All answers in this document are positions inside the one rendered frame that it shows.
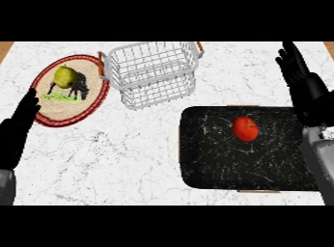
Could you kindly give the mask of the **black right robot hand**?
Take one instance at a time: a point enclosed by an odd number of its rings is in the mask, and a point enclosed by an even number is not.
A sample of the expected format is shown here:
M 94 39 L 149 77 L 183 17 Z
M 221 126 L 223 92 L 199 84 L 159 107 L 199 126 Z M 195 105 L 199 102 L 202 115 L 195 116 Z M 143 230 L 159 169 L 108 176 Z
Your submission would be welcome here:
M 304 57 L 292 41 L 282 43 L 274 61 L 291 95 L 293 111 L 301 124 L 307 127 L 334 126 L 334 90 L 329 91 L 323 80 L 310 72 Z

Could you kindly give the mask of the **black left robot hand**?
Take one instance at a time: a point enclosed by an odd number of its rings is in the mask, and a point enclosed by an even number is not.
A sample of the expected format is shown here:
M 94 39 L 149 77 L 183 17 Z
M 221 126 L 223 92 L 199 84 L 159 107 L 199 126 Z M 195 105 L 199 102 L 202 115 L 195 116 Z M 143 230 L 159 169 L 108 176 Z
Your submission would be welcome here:
M 13 170 L 19 164 L 26 133 L 40 108 L 35 90 L 29 88 L 13 116 L 0 123 L 0 170 Z

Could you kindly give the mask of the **round red-rimmed woven placemat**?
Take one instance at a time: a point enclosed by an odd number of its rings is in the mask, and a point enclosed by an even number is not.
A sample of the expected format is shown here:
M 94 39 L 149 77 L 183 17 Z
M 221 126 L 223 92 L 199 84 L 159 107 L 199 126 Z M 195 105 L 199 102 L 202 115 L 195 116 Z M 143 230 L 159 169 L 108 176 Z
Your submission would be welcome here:
M 99 77 L 105 64 L 99 58 L 71 55 L 54 61 L 35 76 L 31 88 L 41 106 L 35 122 L 47 127 L 65 127 L 82 121 L 103 104 L 109 91 L 109 82 Z M 60 67 L 74 69 L 78 80 L 72 87 L 62 88 L 53 83 L 56 70 Z

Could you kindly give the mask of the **black marbled tray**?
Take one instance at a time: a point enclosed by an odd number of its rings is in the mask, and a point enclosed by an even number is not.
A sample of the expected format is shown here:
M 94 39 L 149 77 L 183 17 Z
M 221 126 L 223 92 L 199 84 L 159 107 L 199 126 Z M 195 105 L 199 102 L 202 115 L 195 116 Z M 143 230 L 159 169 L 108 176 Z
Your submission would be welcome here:
M 258 126 L 254 141 L 232 133 L 236 117 Z M 180 119 L 180 169 L 198 189 L 316 191 L 301 155 L 302 125 L 291 107 L 192 106 Z

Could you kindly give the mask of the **red tomato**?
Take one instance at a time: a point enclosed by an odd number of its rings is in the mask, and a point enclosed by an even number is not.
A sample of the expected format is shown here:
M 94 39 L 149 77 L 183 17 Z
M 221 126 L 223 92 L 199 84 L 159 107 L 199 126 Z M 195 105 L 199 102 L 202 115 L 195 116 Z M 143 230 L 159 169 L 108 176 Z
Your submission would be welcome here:
M 251 118 L 237 116 L 232 121 L 232 133 L 234 137 L 243 141 L 251 142 L 258 137 L 258 126 Z

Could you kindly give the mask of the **yellow-green pear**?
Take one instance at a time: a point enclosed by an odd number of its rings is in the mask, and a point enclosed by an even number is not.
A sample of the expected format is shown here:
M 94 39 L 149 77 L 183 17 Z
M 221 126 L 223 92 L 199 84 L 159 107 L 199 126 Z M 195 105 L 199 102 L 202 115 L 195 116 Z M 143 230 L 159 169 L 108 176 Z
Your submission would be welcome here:
M 54 73 L 53 82 L 62 89 L 72 87 L 77 81 L 77 72 L 72 68 L 60 66 Z

